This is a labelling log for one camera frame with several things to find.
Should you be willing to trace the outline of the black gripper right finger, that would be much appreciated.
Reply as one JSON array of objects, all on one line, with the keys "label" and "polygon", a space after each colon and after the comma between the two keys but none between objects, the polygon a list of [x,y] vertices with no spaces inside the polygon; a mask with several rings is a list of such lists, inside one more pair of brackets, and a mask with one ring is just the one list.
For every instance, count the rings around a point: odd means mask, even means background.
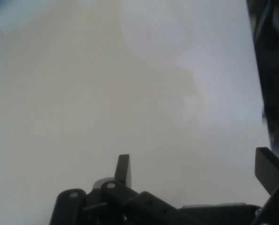
[{"label": "black gripper right finger", "polygon": [[256,148],[255,176],[270,195],[256,214],[255,225],[279,225],[279,158],[267,147]]}]

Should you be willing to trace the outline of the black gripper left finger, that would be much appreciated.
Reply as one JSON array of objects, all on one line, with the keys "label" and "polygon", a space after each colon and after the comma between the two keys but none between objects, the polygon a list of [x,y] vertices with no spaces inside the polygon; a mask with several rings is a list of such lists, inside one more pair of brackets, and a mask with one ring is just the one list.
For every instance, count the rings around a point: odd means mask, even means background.
[{"label": "black gripper left finger", "polygon": [[125,225],[138,219],[139,193],[131,188],[130,155],[118,156],[114,176],[90,192],[68,189],[56,198],[51,225]]}]

